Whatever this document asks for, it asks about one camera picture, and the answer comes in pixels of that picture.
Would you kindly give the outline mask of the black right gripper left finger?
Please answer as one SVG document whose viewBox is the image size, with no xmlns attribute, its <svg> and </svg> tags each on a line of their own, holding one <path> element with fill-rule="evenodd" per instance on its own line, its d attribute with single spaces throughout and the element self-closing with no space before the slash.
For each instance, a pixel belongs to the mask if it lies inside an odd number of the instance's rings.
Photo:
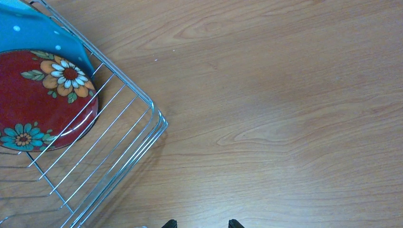
<svg viewBox="0 0 403 228">
<path fill-rule="evenodd" d="M 167 221 L 162 228 L 178 228 L 178 223 L 176 220 L 171 219 L 169 221 Z"/>
</svg>

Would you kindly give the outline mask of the dark red plate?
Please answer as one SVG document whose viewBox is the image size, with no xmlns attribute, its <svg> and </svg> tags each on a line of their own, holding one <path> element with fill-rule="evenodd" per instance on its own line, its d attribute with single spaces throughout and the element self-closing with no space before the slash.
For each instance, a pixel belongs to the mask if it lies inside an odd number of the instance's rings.
<svg viewBox="0 0 403 228">
<path fill-rule="evenodd" d="M 90 72 L 39 50 L 0 55 L 0 144 L 23 151 L 59 149 L 84 136 L 98 114 Z"/>
</svg>

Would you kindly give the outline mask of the wire metal dish rack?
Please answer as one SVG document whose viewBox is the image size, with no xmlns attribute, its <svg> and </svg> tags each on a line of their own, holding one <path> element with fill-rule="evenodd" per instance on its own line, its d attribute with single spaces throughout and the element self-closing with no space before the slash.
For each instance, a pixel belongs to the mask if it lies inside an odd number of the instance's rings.
<svg viewBox="0 0 403 228">
<path fill-rule="evenodd" d="M 155 102 L 106 53 L 131 35 L 125 10 L 106 16 L 97 0 L 74 1 L 84 17 L 59 13 L 52 0 L 23 0 L 78 38 L 94 68 L 99 110 L 91 128 L 68 146 L 23 152 L 0 146 L 3 228 L 88 228 L 96 211 L 167 128 Z"/>
</svg>

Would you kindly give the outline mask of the blue polka dot plate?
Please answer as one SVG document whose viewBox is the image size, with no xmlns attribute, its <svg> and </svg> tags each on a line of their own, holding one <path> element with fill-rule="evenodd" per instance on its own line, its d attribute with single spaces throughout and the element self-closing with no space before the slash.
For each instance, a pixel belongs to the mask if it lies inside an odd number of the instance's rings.
<svg viewBox="0 0 403 228">
<path fill-rule="evenodd" d="M 0 51 L 39 50 L 63 57 L 89 75 L 94 68 L 82 42 L 21 0 L 0 2 Z"/>
</svg>

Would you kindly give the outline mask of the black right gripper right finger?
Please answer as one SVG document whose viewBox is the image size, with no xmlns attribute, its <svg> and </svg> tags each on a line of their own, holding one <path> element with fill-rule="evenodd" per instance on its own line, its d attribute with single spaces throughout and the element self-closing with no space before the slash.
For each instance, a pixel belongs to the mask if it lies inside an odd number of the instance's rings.
<svg viewBox="0 0 403 228">
<path fill-rule="evenodd" d="M 236 219 L 230 219 L 228 222 L 228 228 L 245 228 L 245 227 Z"/>
</svg>

